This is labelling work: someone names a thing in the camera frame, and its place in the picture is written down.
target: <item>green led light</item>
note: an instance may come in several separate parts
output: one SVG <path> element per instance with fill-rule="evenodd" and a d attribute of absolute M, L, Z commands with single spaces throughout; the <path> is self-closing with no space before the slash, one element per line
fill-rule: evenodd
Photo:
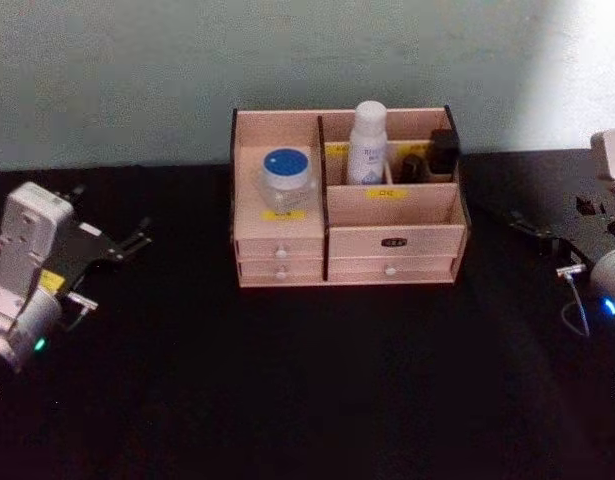
<path fill-rule="evenodd" d="M 45 339 L 41 338 L 36 342 L 36 346 L 34 347 L 34 352 L 40 352 L 45 347 Z"/>

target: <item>drawer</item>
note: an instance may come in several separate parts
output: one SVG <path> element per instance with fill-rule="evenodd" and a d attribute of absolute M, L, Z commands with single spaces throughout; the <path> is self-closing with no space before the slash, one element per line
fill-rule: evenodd
<path fill-rule="evenodd" d="M 458 256 L 464 225 L 332 227 L 329 255 L 339 257 Z"/>
<path fill-rule="evenodd" d="M 453 257 L 336 258 L 329 262 L 334 282 L 452 281 Z"/>
<path fill-rule="evenodd" d="M 244 281 L 282 284 L 301 280 L 321 281 L 323 278 L 322 260 L 249 261 L 241 262 L 239 268 Z"/>
<path fill-rule="evenodd" d="M 323 257 L 321 238 L 238 240 L 238 258 Z"/>

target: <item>blue lid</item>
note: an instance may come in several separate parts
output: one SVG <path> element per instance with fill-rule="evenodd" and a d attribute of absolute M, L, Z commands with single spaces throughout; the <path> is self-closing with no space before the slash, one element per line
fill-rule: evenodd
<path fill-rule="evenodd" d="M 265 170 L 283 177 L 291 177 L 304 172 L 309 165 L 307 156 L 292 148 L 274 150 L 265 157 Z"/>

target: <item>wooden desk organizer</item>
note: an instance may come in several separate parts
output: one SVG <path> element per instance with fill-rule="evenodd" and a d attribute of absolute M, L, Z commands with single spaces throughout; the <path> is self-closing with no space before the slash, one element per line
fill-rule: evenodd
<path fill-rule="evenodd" d="M 453 283 L 469 236 L 458 175 L 394 184 L 403 158 L 424 157 L 432 131 L 457 133 L 448 107 L 389 110 L 385 184 L 344 185 L 353 110 L 234 111 L 232 242 L 241 287 Z M 264 157 L 311 160 L 311 205 L 276 215 L 255 184 Z"/>

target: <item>yellow label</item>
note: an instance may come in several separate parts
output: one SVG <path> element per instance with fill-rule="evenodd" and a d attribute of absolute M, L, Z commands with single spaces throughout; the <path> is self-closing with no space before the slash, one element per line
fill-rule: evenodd
<path fill-rule="evenodd" d="M 403 159 L 407 155 L 418 155 L 425 158 L 429 151 L 429 145 L 431 142 L 424 143 L 411 143 L 409 145 L 398 145 L 396 149 L 396 158 Z"/>
<path fill-rule="evenodd" d="M 43 270 L 40 273 L 40 286 L 44 287 L 49 293 L 55 294 L 58 292 L 63 283 L 65 283 L 65 279 L 54 272 Z"/>
<path fill-rule="evenodd" d="M 304 210 L 293 210 L 287 213 L 276 213 L 271 210 L 265 210 L 261 217 L 266 222 L 287 221 L 287 220 L 304 220 Z"/>
<path fill-rule="evenodd" d="M 335 155 L 347 155 L 349 154 L 349 144 L 348 143 L 337 143 L 325 145 L 325 155 L 335 156 Z"/>
<path fill-rule="evenodd" d="M 366 191 L 367 198 L 387 198 L 400 200 L 407 196 L 407 190 L 403 188 L 370 188 Z"/>

